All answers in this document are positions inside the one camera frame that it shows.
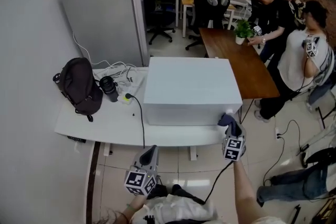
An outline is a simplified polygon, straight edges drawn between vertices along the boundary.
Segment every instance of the wooden table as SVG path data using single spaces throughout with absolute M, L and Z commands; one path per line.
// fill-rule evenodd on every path
M 182 37 L 185 37 L 185 31 L 186 31 L 186 25 L 187 25 L 187 8 L 193 7 L 194 0 L 182 0 L 182 6 L 183 6 L 183 29 L 182 29 Z M 229 5 L 227 11 L 230 12 L 230 18 L 227 28 L 231 28 L 232 20 L 233 20 L 233 14 L 235 12 L 236 8 L 233 5 Z
M 219 57 L 230 61 L 242 99 L 278 97 L 279 91 L 253 46 L 247 41 L 235 42 L 232 30 L 200 28 L 206 51 L 210 58 Z

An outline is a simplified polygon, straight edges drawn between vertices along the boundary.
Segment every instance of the office chair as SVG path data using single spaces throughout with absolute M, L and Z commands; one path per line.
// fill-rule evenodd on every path
M 194 0 L 195 5 L 195 23 L 193 31 L 196 34 L 199 34 L 199 28 L 208 27 L 208 23 L 210 20 L 213 21 L 213 27 L 216 29 L 223 29 L 222 19 L 226 10 L 230 5 L 230 0 L 228 0 L 225 6 L 217 5 L 212 6 L 208 3 L 207 0 Z M 202 38 L 189 35 L 189 39 L 195 39 L 196 41 L 186 46 L 185 49 L 189 50 L 191 47 L 194 47 L 199 44 L 203 44 Z
M 148 42 L 149 45 L 152 45 L 153 40 L 158 36 L 162 35 L 169 38 L 169 42 L 173 42 L 173 39 L 165 31 L 173 30 L 174 28 L 166 28 L 167 26 L 175 21 L 175 13 L 165 10 L 164 5 L 163 10 L 155 10 L 155 1 L 154 0 L 143 0 L 144 10 L 145 10 L 145 19 L 146 24 L 155 25 L 154 28 L 147 31 L 147 33 L 154 33 L 151 40 Z

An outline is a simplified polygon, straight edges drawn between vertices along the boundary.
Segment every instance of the bag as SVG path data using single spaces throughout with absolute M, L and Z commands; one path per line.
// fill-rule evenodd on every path
M 53 77 L 60 92 L 75 107 L 75 112 L 86 115 L 90 122 L 92 114 L 101 106 L 103 92 L 96 84 L 92 67 L 87 58 L 73 58 Z

